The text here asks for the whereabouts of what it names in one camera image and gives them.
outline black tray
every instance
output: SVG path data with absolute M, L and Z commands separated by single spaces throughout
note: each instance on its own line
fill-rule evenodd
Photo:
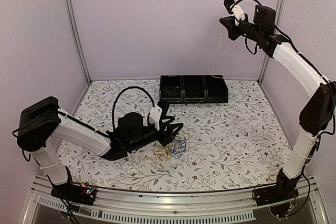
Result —
M 212 76 L 161 76 L 160 100 L 169 103 L 226 103 L 228 89 L 223 79 Z

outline blue wire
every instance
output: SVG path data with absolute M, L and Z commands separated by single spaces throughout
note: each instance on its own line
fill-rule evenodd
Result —
M 182 157 L 186 148 L 187 148 L 186 141 L 181 137 L 176 136 L 170 148 L 170 153 L 174 158 L 180 158 Z

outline floral pattern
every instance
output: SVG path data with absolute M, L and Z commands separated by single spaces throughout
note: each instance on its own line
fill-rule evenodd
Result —
M 212 191 L 272 183 L 291 153 L 290 145 L 255 81 L 226 81 L 229 102 L 171 104 L 168 114 L 184 127 L 186 149 L 179 158 L 155 142 L 107 161 L 81 146 L 63 141 L 58 152 L 74 181 L 141 191 Z M 145 88 L 157 102 L 159 80 L 95 81 L 76 116 L 102 131 L 111 130 L 116 96 L 129 86 Z M 150 100 L 129 90 L 117 103 L 116 119 L 128 112 L 146 115 Z

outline white wall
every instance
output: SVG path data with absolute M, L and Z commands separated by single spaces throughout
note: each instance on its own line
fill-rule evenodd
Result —
M 64 0 L 0 0 L 0 223 L 20 222 L 37 165 L 11 131 L 25 107 L 54 95 L 72 111 L 86 84 Z
M 336 0 L 285 0 L 280 29 L 329 79 L 336 80 Z M 304 89 L 280 65 L 271 61 L 265 90 L 292 144 L 299 128 L 299 113 L 308 102 Z M 336 136 L 324 135 L 310 164 L 330 223 L 336 223 Z
M 276 0 L 260 0 L 273 8 Z M 223 0 L 73 0 L 92 79 L 207 73 L 219 42 Z M 242 7 L 253 18 L 255 3 Z M 257 79 L 264 54 L 227 39 L 209 64 L 229 79 Z

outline vertical metal post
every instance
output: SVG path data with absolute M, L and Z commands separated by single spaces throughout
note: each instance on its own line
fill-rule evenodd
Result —
M 281 17 L 282 9 L 283 9 L 283 6 L 284 6 L 284 1 L 285 0 L 278 0 L 278 2 L 277 2 L 277 8 L 276 8 L 277 16 L 276 16 L 276 19 L 275 19 L 275 24 L 277 26 L 280 23 L 280 17 Z M 261 68 L 261 71 L 260 71 L 259 79 L 258 79 L 258 81 L 261 85 L 262 85 L 262 83 L 265 79 L 268 65 L 269 65 L 269 57 L 267 55 L 265 55 L 264 61 L 262 63 L 262 68 Z
M 90 83 L 91 77 L 90 77 L 89 69 L 88 69 L 88 66 L 87 66 L 87 63 L 84 57 L 83 48 L 80 42 L 76 19 L 73 13 L 74 8 L 72 6 L 72 1 L 71 0 L 64 0 L 64 1 L 65 1 L 65 6 L 66 6 L 68 18 L 69 18 L 70 28 L 71 28 L 71 33 L 72 33 L 73 41 L 75 43 L 75 48 L 77 51 L 79 63 L 82 68 L 85 80 L 87 81 L 87 83 Z

